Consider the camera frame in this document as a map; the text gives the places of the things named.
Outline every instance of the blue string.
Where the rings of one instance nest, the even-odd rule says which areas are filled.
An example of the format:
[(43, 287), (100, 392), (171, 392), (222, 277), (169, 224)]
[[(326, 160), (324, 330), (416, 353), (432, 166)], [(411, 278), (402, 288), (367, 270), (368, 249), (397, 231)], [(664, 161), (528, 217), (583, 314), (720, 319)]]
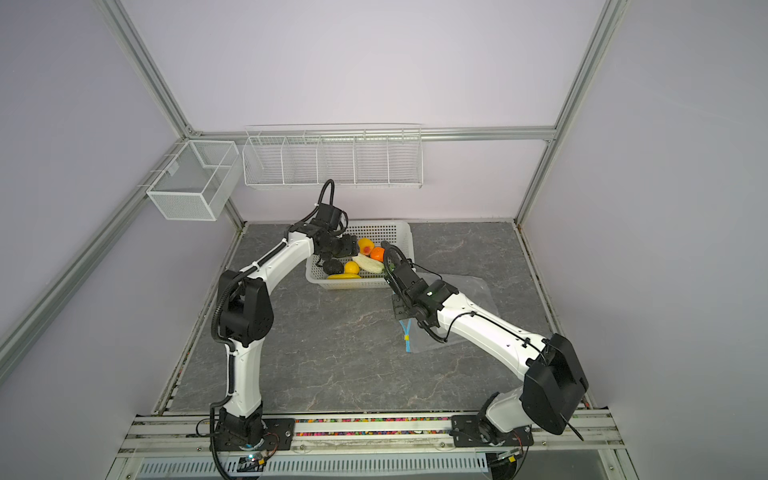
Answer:
[[(411, 320), (413, 320), (413, 319), (408, 319), (408, 327), (407, 328), (406, 328), (406, 325), (402, 322), (402, 320), (400, 320), (400, 326), (402, 327), (402, 331), (404, 332), (404, 335), (408, 335), (409, 332), (411, 331)], [(407, 353), (411, 353), (411, 340), (410, 339), (406, 340), (406, 352)]]

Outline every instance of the clear plastic bag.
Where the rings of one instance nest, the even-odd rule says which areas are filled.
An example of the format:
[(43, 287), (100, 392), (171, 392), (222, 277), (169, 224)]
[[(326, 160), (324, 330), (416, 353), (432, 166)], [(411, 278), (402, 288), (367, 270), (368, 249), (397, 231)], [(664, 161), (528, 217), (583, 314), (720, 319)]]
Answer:
[[(423, 278), (427, 284), (430, 284), (438, 279), (438, 276), (433, 273), (419, 273), (419, 276)], [(494, 315), (498, 315), (498, 308), (493, 302), (491, 296), (491, 289), (488, 284), (482, 278), (476, 276), (463, 276), (463, 275), (443, 275), (442, 279), (458, 288), (458, 291), (464, 293), (472, 302), (486, 309)], [(438, 349), (442, 346), (454, 345), (456, 343), (465, 342), (467, 339), (459, 334), (451, 334), (447, 343), (441, 343), (435, 341), (424, 329), (419, 328), (419, 324), (416, 323), (415, 318), (403, 318), (407, 314), (403, 313), (402, 308), (398, 308), (399, 298), (396, 294), (392, 295), (392, 304), (395, 310), (395, 318), (400, 322), (400, 326), (403, 331), (403, 338), (405, 340), (406, 352), (408, 353), (420, 353), (429, 350)], [(438, 336), (445, 336), (447, 333), (445, 329), (440, 327), (432, 328)]]

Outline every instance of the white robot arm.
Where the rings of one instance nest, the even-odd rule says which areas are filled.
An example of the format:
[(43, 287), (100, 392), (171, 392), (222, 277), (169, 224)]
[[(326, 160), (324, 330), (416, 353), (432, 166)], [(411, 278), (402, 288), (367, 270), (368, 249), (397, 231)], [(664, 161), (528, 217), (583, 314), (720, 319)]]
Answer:
[[(228, 445), (243, 450), (258, 449), (265, 435), (259, 368), (264, 337), (274, 319), (270, 293), (314, 253), (325, 260), (357, 254), (356, 238), (343, 234), (345, 227), (339, 228), (340, 218), (346, 214), (333, 206), (333, 182), (329, 182), (330, 204), (323, 203), (326, 183), (315, 210), (292, 225), (277, 246), (240, 272), (227, 271), (220, 279), (211, 334), (227, 347), (228, 381), (227, 397), (210, 408), (216, 460), (215, 435), (225, 435)], [(505, 322), (442, 279), (427, 285), (402, 251), (393, 245), (384, 247), (386, 280), (419, 327), (436, 341), (446, 341), (449, 335), (464, 336), (523, 381), (523, 386), (488, 399), (477, 415), (480, 441), (500, 444), (513, 429), (532, 423), (562, 433), (588, 387), (571, 344), (557, 334), (546, 339)], [(432, 331), (437, 326), (448, 332), (445, 337)], [(222, 408), (214, 432), (216, 407)]]

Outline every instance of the wall-mounted wire basket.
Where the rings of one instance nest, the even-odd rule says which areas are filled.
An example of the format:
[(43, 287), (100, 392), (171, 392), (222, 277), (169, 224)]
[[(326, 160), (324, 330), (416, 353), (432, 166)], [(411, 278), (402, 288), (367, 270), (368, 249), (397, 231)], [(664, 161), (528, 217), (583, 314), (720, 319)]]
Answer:
[(256, 189), (336, 185), (421, 187), (421, 134), (275, 135), (248, 137), (246, 185)]
[(233, 141), (189, 140), (147, 189), (168, 220), (219, 217), (243, 173)]

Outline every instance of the white wall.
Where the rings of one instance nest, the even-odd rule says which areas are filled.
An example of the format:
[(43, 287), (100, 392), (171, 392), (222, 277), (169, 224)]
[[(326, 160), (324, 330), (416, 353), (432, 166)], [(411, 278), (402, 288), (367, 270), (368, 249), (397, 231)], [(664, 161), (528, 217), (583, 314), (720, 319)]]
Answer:
[(88, 0), (0, 2), (0, 336), (175, 136)]
[[(0, 335), (175, 138), (88, 0), (0, 2)], [(148, 204), (0, 385), (3, 478), (103, 478), (233, 229)]]
[(765, 478), (768, 4), (636, 0), (524, 229), (640, 478)]
[(0, 386), (3, 478), (104, 478), (165, 387), (232, 240), (153, 204)]
[(552, 125), (604, 0), (126, 0), (192, 125)]
[[(540, 140), (425, 142), (422, 188), (336, 188), (336, 206), (350, 218), (514, 217), (544, 151)], [(254, 190), (233, 200), (248, 221), (298, 220), (320, 188)]]

